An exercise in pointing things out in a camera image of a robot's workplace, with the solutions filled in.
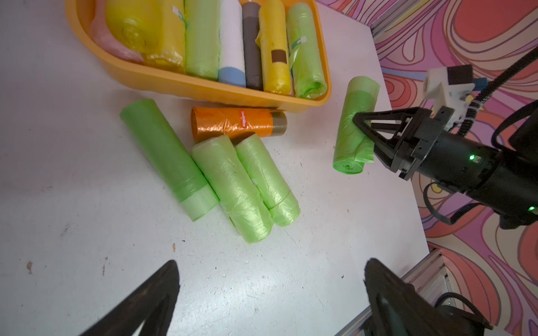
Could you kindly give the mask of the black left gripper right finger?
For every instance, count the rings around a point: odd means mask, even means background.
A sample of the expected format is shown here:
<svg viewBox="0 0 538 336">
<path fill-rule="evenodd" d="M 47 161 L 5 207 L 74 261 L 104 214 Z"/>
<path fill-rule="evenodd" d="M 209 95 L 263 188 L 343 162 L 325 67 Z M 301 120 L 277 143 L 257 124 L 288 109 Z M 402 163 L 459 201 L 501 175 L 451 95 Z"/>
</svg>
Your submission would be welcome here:
<svg viewBox="0 0 538 336">
<path fill-rule="evenodd" d="M 462 334 L 456 322 L 434 309 L 379 260 L 368 260 L 364 276 L 375 335 Z"/>
</svg>

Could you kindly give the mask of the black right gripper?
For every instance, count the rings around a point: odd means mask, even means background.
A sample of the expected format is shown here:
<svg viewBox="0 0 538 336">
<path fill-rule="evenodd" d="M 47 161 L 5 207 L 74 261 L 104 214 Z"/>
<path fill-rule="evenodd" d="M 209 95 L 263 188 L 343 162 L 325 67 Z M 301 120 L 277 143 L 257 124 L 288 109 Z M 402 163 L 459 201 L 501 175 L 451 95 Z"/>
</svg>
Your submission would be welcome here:
<svg viewBox="0 0 538 336">
<path fill-rule="evenodd" d="M 430 117 L 413 107 L 381 112 L 359 112 L 353 123 L 374 143 L 374 153 L 399 178 L 418 172 L 451 193 L 471 193 L 482 187 L 500 166 L 500 152 L 444 130 L 452 115 Z"/>
</svg>

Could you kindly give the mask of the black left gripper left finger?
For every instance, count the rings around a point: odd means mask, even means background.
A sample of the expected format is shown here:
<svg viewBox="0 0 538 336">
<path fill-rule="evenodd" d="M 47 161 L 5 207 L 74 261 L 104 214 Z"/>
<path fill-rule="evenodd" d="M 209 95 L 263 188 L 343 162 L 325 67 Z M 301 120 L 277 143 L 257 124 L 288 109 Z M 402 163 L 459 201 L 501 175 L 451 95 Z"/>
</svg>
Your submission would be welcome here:
<svg viewBox="0 0 538 336">
<path fill-rule="evenodd" d="M 169 260 L 84 335 L 166 335 L 180 291 L 177 263 Z"/>
</svg>

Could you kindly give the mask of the green roll with label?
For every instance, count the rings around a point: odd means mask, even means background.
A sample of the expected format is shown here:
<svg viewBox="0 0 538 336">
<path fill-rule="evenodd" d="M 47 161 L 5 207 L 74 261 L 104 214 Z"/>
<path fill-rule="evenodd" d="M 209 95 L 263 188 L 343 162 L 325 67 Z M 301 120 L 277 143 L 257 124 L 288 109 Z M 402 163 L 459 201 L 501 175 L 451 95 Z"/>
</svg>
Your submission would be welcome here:
<svg viewBox="0 0 538 336">
<path fill-rule="evenodd" d="M 347 86 L 333 154 L 333 168 L 340 173 L 360 174 L 364 165 L 374 162 L 374 143 L 353 118 L 374 111 L 380 87 L 367 76 L 354 77 Z"/>
</svg>

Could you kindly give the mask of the green yellow trash bag roll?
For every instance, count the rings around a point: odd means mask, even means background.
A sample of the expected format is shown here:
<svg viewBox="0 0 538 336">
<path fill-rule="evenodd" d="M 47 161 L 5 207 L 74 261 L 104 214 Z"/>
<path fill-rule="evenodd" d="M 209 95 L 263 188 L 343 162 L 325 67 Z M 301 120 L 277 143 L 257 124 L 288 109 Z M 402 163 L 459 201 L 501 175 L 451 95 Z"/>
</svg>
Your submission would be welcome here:
<svg viewBox="0 0 538 336">
<path fill-rule="evenodd" d="M 288 65 L 286 12 L 281 1 L 262 1 L 256 43 L 261 51 L 263 90 L 289 95 L 291 75 Z"/>
</svg>

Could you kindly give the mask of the white blue trash bag roll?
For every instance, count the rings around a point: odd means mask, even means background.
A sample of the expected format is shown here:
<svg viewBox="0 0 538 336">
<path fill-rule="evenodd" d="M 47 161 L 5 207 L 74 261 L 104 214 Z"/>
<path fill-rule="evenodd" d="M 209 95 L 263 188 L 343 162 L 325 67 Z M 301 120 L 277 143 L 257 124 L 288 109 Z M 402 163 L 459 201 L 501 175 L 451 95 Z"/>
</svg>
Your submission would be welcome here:
<svg viewBox="0 0 538 336">
<path fill-rule="evenodd" d="M 242 7 L 237 0 L 221 1 L 221 53 L 218 82 L 246 87 Z"/>
</svg>

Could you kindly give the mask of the grey trash bag roll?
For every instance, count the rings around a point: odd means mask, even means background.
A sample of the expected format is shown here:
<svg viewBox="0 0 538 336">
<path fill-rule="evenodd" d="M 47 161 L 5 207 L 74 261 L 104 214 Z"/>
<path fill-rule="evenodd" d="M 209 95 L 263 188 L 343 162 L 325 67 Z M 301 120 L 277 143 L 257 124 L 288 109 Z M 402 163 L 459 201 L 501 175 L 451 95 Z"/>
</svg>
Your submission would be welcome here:
<svg viewBox="0 0 538 336">
<path fill-rule="evenodd" d="M 261 52 L 256 44 L 259 33 L 259 9 L 260 5 L 255 2 L 242 5 L 246 87 L 253 90 L 263 90 Z"/>
</svg>

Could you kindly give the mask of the pink trash bag roll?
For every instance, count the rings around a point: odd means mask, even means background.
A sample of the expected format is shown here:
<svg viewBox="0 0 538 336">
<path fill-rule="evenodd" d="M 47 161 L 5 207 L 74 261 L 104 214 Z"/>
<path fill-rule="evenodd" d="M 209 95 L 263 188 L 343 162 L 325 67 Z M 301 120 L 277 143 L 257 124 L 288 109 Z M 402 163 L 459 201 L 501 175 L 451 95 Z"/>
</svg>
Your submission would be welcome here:
<svg viewBox="0 0 538 336">
<path fill-rule="evenodd" d="M 105 1 L 97 0 L 95 2 L 95 15 L 91 23 L 91 37 L 102 50 L 119 59 L 137 64 L 142 64 L 144 61 L 140 53 L 125 47 L 110 32 L 105 20 Z"/>
</svg>

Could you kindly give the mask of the orange plastic storage box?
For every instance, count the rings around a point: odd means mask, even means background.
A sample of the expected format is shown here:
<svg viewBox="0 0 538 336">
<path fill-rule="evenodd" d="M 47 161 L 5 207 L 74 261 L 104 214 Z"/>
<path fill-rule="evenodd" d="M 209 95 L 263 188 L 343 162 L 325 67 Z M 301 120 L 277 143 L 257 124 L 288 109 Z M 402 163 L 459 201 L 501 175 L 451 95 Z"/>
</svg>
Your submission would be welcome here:
<svg viewBox="0 0 538 336">
<path fill-rule="evenodd" d="M 326 94 L 317 99 L 299 99 L 289 95 L 238 88 L 122 60 L 102 50 L 91 38 L 91 23 L 95 16 L 94 1 L 66 1 L 64 9 L 71 30 L 78 40 L 94 54 L 110 77 L 126 87 L 227 105 L 275 108 L 291 113 L 301 113 L 326 104 L 331 97 L 332 89 L 329 60 L 317 2 L 306 1 L 306 4 L 309 5 L 313 14 L 319 54 L 328 85 Z"/>
</svg>

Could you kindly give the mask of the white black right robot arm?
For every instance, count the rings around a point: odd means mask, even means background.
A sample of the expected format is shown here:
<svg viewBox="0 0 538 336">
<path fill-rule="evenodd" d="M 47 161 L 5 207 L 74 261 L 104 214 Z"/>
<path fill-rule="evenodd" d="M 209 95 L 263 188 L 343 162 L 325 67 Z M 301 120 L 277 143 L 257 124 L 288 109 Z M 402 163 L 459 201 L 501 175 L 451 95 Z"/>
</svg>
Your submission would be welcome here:
<svg viewBox="0 0 538 336">
<path fill-rule="evenodd" d="M 369 262 L 368 335 L 537 334 L 537 103 L 509 116 L 490 144 L 451 132 L 454 110 L 356 113 L 353 127 L 402 179 L 418 173 L 457 291 L 427 302 Z"/>
</svg>

